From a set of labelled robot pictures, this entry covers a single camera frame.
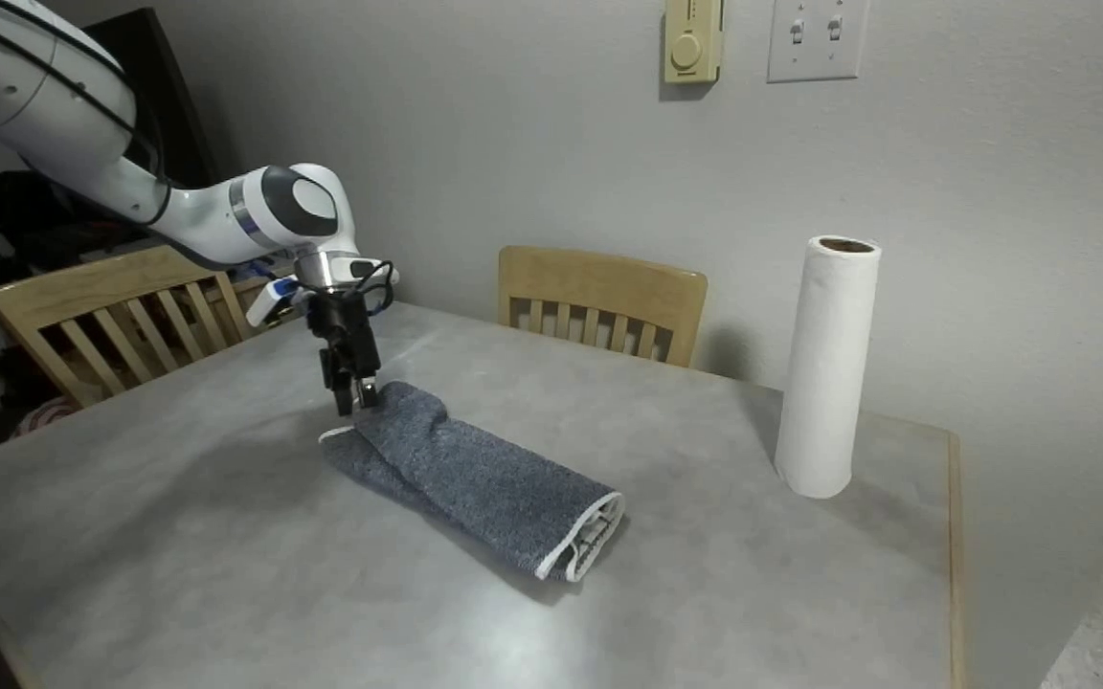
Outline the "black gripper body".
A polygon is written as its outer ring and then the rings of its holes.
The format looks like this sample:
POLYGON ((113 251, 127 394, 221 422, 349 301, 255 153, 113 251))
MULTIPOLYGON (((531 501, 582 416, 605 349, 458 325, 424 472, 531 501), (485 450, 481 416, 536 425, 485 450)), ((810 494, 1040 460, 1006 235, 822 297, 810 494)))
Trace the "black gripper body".
POLYGON ((358 297, 315 291, 306 307, 306 325, 320 342, 320 364, 332 375, 380 371, 375 333, 358 297))

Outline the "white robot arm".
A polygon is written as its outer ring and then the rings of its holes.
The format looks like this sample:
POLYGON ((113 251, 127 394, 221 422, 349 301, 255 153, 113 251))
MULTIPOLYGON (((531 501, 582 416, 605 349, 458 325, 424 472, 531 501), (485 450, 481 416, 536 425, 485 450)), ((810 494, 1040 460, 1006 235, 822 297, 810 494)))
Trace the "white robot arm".
POLYGON ((362 291, 388 260, 356 245, 343 182, 326 163, 259 163, 184 189, 136 163, 136 90, 121 62, 41 0, 0 0, 0 147, 57 189, 231 269, 295 251, 320 379, 349 416, 380 399, 362 291))

